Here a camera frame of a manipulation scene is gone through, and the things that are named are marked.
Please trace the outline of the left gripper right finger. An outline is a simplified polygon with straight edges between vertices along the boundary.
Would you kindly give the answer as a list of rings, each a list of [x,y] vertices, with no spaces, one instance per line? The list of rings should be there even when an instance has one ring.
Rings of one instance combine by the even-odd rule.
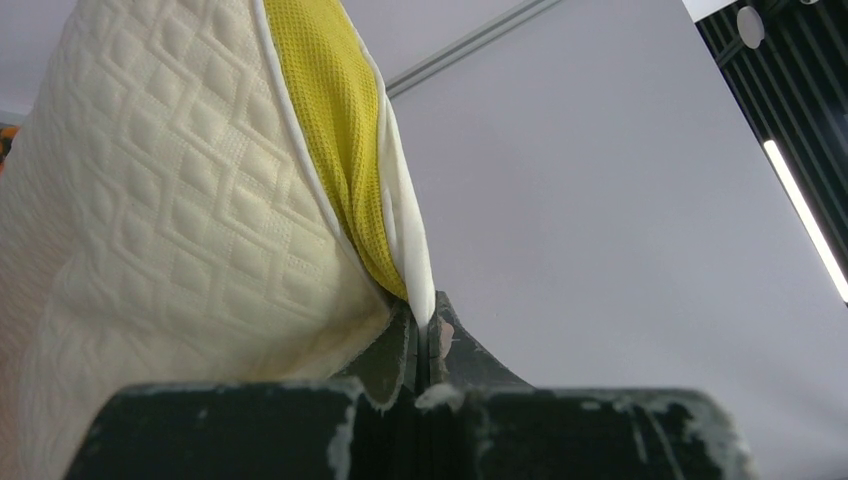
[[[439,293],[417,400],[425,479],[754,479],[711,397],[676,388],[543,388],[510,371]]]

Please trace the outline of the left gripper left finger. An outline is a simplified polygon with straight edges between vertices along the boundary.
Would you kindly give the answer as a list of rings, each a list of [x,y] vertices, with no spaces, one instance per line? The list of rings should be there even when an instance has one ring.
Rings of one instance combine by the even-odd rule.
[[[326,380],[159,383],[99,411],[69,479],[412,479],[417,328],[389,326]]]

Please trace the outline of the white quilted pillow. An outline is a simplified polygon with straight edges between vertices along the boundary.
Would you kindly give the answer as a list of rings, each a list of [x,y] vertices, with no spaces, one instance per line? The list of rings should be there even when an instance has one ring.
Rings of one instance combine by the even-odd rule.
[[[383,77],[339,1],[79,1],[1,174],[1,475],[134,384],[325,379],[432,318]]]

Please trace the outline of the orange patterned pillowcase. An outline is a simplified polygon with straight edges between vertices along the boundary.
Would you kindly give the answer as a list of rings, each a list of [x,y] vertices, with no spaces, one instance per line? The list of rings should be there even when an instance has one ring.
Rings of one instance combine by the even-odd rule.
[[[3,171],[5,160],[9,155],[19,126],[2,126],[0,128],[0,171]]]

